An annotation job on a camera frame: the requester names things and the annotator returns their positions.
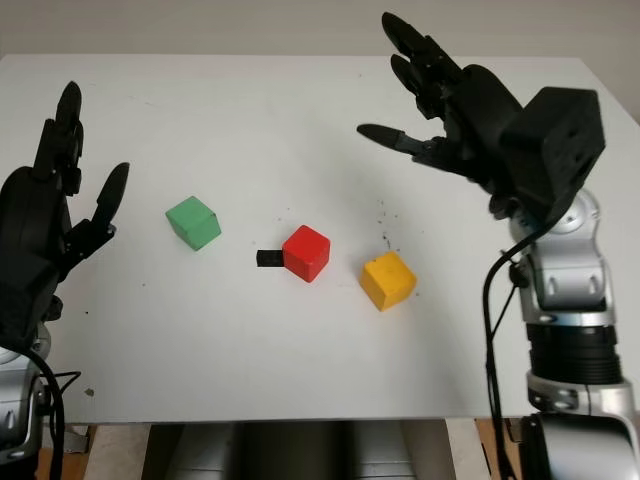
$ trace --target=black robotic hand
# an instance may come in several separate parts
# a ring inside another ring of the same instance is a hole
[[[477,182],[498,218],[521,210],[540,224],[564,213],[604,150],[598,96],[543,88],[524,108],[484,67],[461,69],[429,36],[390,13],[384,31],[401,54],[391,67],[416,96],[418,110],[444,122],[446,138],[413,139],[365,124],[358,132],[417,163]]]
[[[109,241],[129,164],[111,172],[91,220],[71,226],[66,197],[80,190],[82,96],[71,82],[55,120],[45,121],[33,167],[13,172],[0,191],[0,345],[30,347],[37,323],[60,316],[56,286]]]

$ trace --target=wooden block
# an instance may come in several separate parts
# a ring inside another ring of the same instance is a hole
[[[189,197],[166,214],[171,227],[194,250],[220,235],[218,217],[196,197]]]
[[[360,285],[381,312],[411,295],[416,283],[416,276],[396,252],[367,263],[360,277]]]
[[[307,282],[312,282],[329,262],[329,239],[302,225],[282,245],[284,266]]]

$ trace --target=small black object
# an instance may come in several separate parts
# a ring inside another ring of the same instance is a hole
[[[256,261],[259,267],[284,267],[282,250],[258,250]]]
[[[523,273],[519,263],[512,263],[509,266],[509,280],[518,288],[527,288],[529,286],[529,279]]]

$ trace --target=wall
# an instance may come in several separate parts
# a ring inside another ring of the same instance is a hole
[[[4,53],[389,54],[393,11],[452,54],[576,56],[640,119],[637,0],[0,0]]]

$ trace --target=black cable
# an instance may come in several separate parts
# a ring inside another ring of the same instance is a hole
[[[496,274],[511,258],[527,248],[537,239],[546,234],[556,221],[549,222],[545,227],[541,228],[530,235],[527,235],[524,239],[520,240],[513,247],[507,250],[505,253],[496,260],[487,272],[487,276],[484,280],[482,287],[482,316],[484,319],[484,333],[485,341],[487,344],[487,355],[485,368],[487,371],[487,388],[489,391],[489,406],[491,408],[491,420],[493,423],[493,429],[496,440],[496,453],[498,457],[498,469],[500,471],[500,477],[502,479],[508,479],[509,477],[515,478],[513,468],[507,457],[507,453],[504,446],[504,432],[502,430],[502,406],[500,404],[500,390],[498,387],[498,374],[496,370],[495,354],[493,351],[493,329],[491,326],[491,312],[489,308],[489,293],[491,291],[491,283]]]
[[[513,285],[511,287],[511,291],[509,292],[509,296],[507,297],[507,300],[504,302],[504,306],[502,307],[502,311],[500,312],[500,316],[498,317],[498,321],[496,322],[496,326],[493,327],[493,330],[491,331],[491,341],[493,342],[493,339],[496,338],[496,333],[498,332],[498,328],[500,327],[500,324],[502,323],[502,319],[504,318],[504,314],[507,313],[507,308],[509,308],[509,304],[511,303],[511,299],[513,298],[513,294],[516,293],[516,287],[515,285]]]
[[[34,352],[31,349],[23,348],[21,345],[17,343],[12,343],[8,341],[3,341],[0,348],[4,348],[6,350],[11,350],[16,352],[19,355],[23,355],[31,360],[38,369],[42,372],[44,377],[47,379],[47,384],[51,390],[51,396],[53,398],[53,409],[50,420],[53,417],[53,412],[55,411],[55,431],[52,432],[64,432],[64,404],[62,402],[62,392],[60,391],[60,386],[58,385],[58,381],[56,380],[56,376],[47,364],[44,359]],[[62,478],[62,458],[64,454],[64,435],[61,433],[60,435],[52,435],[53,441],[53,454],[51,456],[51,468],[49,470],[49,479],[50,480],[60,480]]]
[[[80,375],[82,375],[82,372],[79,371],[79,370],[74,370],[72,372],[58,372],[58,373],[55,373],[54,376],[56,378],[72,377],[69,380],[67,380],[64,385],[62,385],[60,387],[60,393],[62,393],[64,395],[64,391],[67,388],[69,388],[73,382],[75,382],[78,378],[80,378]]]

